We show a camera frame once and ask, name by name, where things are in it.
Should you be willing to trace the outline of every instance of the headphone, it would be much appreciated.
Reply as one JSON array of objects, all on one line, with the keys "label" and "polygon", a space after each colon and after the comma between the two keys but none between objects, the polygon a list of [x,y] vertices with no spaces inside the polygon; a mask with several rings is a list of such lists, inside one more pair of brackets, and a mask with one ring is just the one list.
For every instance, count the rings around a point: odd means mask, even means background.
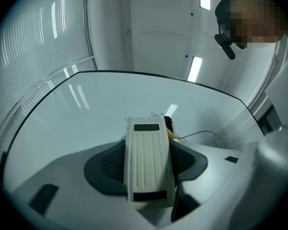
[{"label": "headphone", "polygon": [[219,24],[219,21],[217,19],[217,25],[219,27],[219,33],[215,35],[215,40],[219,44],[219,46],[224,50],[225,54],[228,56],[230,59],[235,59],[236,55],[232,48],[230,47],[232,42],[231,40],[226,36],[225,32],[221,33],[221,27]]}]

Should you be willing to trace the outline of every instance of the corrugated panel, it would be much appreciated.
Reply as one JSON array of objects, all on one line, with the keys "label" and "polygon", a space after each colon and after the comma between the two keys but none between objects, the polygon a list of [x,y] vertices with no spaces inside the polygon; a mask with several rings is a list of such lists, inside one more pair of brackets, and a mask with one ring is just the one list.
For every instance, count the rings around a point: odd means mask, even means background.
[{"label": "corrugated panel", "polygon": [[[93,70],[92,61],[89,59],[79,64],[72,65],[68,68],[64,68],[61,72],[56,74],[53,78],[45,82],[41,85],[32,95],[28,97],[28,99],[21,105],[21,107],[17,110],[15,115],[9,122],[9,125],[4,130],[4,133],[0,140],[0,158],[4,151],[8,151],[9,146],[13,137],[15,136],[17,129],[20,127],[21,123],[24,121],[25,117],[28,116],[29,112],[34,108],[34,106],[53,88],[62,83],[64,80],[69,78],[70,76],[76,74],[79,71],[88,71]],[[47,126],[42,120],[38,118],[34,114],[31,115],[42,125]]]},{"label": "corrugated panel", "polygon": [[0,127],[30,89],[90,56],[84,5],[84,0],[18,0],[11,8],[0,27]]}]

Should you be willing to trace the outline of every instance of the white device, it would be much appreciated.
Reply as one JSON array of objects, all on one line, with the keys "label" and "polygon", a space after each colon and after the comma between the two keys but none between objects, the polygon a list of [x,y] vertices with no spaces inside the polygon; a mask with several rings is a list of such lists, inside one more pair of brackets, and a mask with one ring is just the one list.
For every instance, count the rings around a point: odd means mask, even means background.
[{"label": "white device", "polygon": [[136,209],[173,206],[175,183],[164,117],[128,118],[124,184]]}]

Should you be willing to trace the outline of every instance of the black headset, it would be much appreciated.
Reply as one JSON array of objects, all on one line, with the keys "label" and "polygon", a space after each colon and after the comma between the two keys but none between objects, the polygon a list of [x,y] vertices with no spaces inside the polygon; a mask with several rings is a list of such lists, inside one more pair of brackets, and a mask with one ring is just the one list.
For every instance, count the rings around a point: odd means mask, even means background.
[{"label": "black headset", "polygon": [[215,40],[219,44],[219,46],[224,50],[228,58],[235,59],[236,55],[232,48],[230,47],[232,42],[231,40],[226,36],[226,34],[223,32],[221,33],[221,27],[219,24],[219,21],[217,20],[217,25],[219,27],[219,33],[215,35]]}]

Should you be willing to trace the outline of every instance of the person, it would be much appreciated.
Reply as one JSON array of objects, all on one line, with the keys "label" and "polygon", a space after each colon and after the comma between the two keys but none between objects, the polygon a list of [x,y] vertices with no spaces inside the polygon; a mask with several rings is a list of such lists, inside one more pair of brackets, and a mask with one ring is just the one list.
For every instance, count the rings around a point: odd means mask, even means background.
[{"label": "person", "polygon": [[225,35],[240,48],[275,43],[288,35],[287,19],[274,0],[221,0],[215,15]]}]

